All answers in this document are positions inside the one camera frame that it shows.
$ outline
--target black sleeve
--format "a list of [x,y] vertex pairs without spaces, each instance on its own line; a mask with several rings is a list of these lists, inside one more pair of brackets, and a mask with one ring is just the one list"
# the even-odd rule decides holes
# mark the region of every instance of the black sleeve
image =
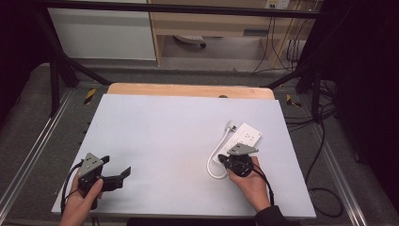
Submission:
[[288,221],[279,210],[278,206],[271,206],[260,211],[255,220],[258,226],[298,226],[298,222]]

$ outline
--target white table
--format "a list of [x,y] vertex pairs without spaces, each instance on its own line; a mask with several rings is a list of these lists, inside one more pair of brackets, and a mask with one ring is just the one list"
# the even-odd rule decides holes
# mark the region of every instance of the white table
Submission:
[[[128,167],[132,174],[122,189],[105,193],[93,212],[124,217],[253,217],[239,188],[228,178],[211,178],[206,170],[206,160],[230,120],[246,122],[263,133],[256,155],[282,214],[315,218],[278,101],[157,95],[103,96],[73,164],[88,152],[110,155],[104,176]],[[214,164],[213,170],[217,174],[223,169]],[[59,201],[60,197],[55,213],[60,212]]]

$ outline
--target wire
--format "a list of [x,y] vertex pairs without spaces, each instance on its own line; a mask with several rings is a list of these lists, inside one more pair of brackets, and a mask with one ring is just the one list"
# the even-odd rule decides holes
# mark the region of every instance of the wire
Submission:
[[65,197],[65,200],[67,200],[67,199],[71,196],[71,194],[75,193],[75,192],[78,191],[78,190],[79,190],[79,188],[77,188],[76,190],[74,190],[73,192],[71,192],[67,197]]
[[226,128],[226,133],[223,136],[222,140],[220,140],[220,143],[217,144],[216,148],[214,149],[214,151],[212,152],[212,154],[209,156],[208,161],[206,162],[206,169],[208,170],[208,173],[211,177],[215,178],[215,179],[223,179],[227,176],[227,172],[225,171],[222,175],[216,176],[211,172],[211,161],[214,158],[214,155],[217,153],[220,145],[223,143],[223,141],[226,139],[227,134],[230,132],[231,128]]
[[282,61],[281,61],[281,58],[279,57],[279,54],[277,53],[277,51],[276,51],[276,49],[275,49],[275,47],[274,47],[274,43],[273,43],[273,35],[274,35],[274,28],[276,27],[276,17],[272,17],[273,18],[273,28],[272,28],[272,49],[273,49],[273,51],[274,51],[274,53],[276,54],[276,57],[277,57],[277,59],[279,60],[279,63],[281,64],[281,66],[285,69],[285,70],[287,70],[287,71],[289,71],[285,66],[284,66],[284,64],[282,63]]
[[80,161],[80,163],[78,163],[78,164],[76,164],[76,165],[74,165],[74,166],[72,167],[72,169],[70,170],[70,172],[69,172],[68,175],[67,175],[67,178],[66,178],[65,181],[64,181],[64,186],[62,187],[61,204],[60,204],[60,205],[61,205],[61,216],[64,214],[64,210],[65,210],[65,205],[66,205],[66,200],[67,200],[67,198],[68,198],[73,192],[75,192],[75,191],[73,191],[71,194],[68,195],[68,197],[65,197],[65,194],[67,193],[67,185],[68,185],[68,182],[70,181],[70,178],[71,178],[72,173],[73,173],[76,169],[80,168],[80,167],[82,166],[82,164],[83,164],[83,159]]
[[270,31],[270,25],[271,24],[272,24],[272,18],[270,17],[269,27],[267,27],[266,46],[264,47],[264,52],[263,52],[263,56],[262,56],[261,62],[259,62],[258,67],[256,67],[256,69],[251,74],[256,73],[256,70],[258,70],[258,68],[261,66],[262,62],[264,61],[264,57],[266,57],[267,44],[269,42],[269,31]]
[[[328,105],[324,105],[322,107],[320,115],[323,115],[324,109]],[[308,172],[306,173],[306,177],[305,177],[305,184],[306,185],[308,184],[309,176],[311,175],[311,170],[313,169],[317,159],[319,158],[319,155],[320,155],[320,153],[323,150],[323,146],[324,146],[324,143],[325,143],[325,140],[326,140],[326,129],[325,129],[325,126],[323,124],[323,117],[318,117],[318,118],[320,119],[319,121],[320,121],[320,126],[322,127],[322,134],[323,135],[322,135],[322,140],[321,140],[321,143],[320,143],[320,147],[317,150],[316,156],[313,158],[313,161],[311,162],[311,166],[309,167]],[[327,213],[325,211],[322,211],[319,207],[317,207],[313,203],[314,209],[316,209],[319,213],[321,213],[321,214],[323,214],[323,215],[325,215],[327,217],[330,217],[330,218],[338,218],[338,217],[340,217],[343,214],[343,202],[341,201],[340,197],[338,197],[333,191],[331,191],[331,190],[329,190],[327,188],[323,188],[323,187],[308,188],[308,191],[325,191],[327,193],[330,193],[330,194],[332,194],[334,196],[334,198],[338,201],[338,203],[340,205],[340,212],[338,214],[329,214],[329,213]]]
[[254,172],[256,172],[258,175],[260,175],[262,177],[262,179],[266,182],[266,185],[269,187],[269,198],[270,198],[270,204],[271,205],[275,205],[274,204],[274,193],[272,190],[272,187],[270,186],[270,183],[267,181],[266,176],[264,175],[263,171],[261,170],[260,167],[256,166],[260,171],[258,171],[257,169],[253,168],[252,170]]
[[97,223],[98,226],[100,226],[99,218],[91,217],[91,226],[96,226],[96,223]]
[[316,0],[316,4],[314,5],[314,7],[313,7],[312,11],[315,11],[315,10],[316,10],[316,8],[317,8],[317,4],[319,4],[319,0]]

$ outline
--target metal frame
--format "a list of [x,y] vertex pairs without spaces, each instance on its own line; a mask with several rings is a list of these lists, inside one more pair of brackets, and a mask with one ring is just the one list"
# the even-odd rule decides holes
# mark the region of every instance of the metal frame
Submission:
[[32,171],[36,162],[39,160],[40,154],[43,151],[45,145],[47,144],[47,141],[49,140],[51,134],[55,130],[59,120],[61,119],[62,114],[67,108],[68,103],[70,102],[70,99],[73,95],[73,92],[74,92],[73,89],[69,89],[65,92],[61,100],[60,108],[55,113],[55,115],[47,121],[38,139],[31,148],[29,154],[27,155],[25,161],[22,163],[17,174],[14,176],[11,184],[8,186],[6,192],[1,197],[0,225],[2,225],[3,221],[6,219],[6,216],[9,210],[11,209],[12,204],[14,204],[30,172]]

